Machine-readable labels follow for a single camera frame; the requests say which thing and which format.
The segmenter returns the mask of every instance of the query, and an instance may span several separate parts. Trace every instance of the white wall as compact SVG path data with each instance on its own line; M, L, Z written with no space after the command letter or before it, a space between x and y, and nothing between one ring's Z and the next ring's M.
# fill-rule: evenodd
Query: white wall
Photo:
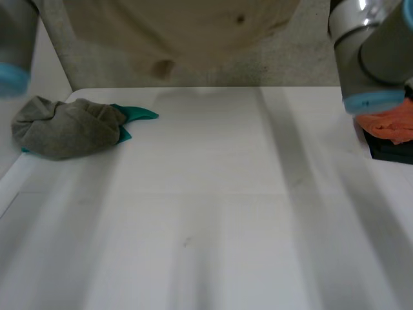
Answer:
M32 82L26 96L13 100L0 99L0 178L19 157L20 150L14 145L10 122L21 107L35 95L51 100L66 100L72 93L59 58L45 30L39 23L37 42L32 66Z

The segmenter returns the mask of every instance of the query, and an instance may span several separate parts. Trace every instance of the orange cloth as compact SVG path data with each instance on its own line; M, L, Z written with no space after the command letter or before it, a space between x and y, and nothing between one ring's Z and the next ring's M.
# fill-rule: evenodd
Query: orange cloth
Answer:
M413 140L413 101L410 99L393 110L364 114L356 118L360 126L372 136L401 144Z

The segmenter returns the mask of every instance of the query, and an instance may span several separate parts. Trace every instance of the stain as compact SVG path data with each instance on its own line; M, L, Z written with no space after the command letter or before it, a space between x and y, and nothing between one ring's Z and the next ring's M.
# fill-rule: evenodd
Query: stain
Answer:
M192 237L188 237L185 239L185 242L183 243L183 247L188 247L192 241Z

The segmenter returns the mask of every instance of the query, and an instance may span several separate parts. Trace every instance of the black object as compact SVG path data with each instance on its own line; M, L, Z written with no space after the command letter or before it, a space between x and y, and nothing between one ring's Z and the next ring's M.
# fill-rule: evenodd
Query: black object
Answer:
M413 165L413 141L394 145L390 140L373 137L363 130L372 158Z

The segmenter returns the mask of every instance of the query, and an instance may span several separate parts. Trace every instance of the white surface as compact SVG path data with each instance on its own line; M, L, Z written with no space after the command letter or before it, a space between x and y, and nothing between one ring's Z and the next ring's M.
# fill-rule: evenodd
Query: white surface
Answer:
M339 88L76 98L161 117L95 156L20 157L0 309L412 309L413 167L368 159Z
M32 65L32 82L26 96L13 100L0 99L0 178L19 157L20 150L13 144L10 132L12 118L33 96L52 101L64 101L72 93L65 71L60 64L42 21L39 21Z

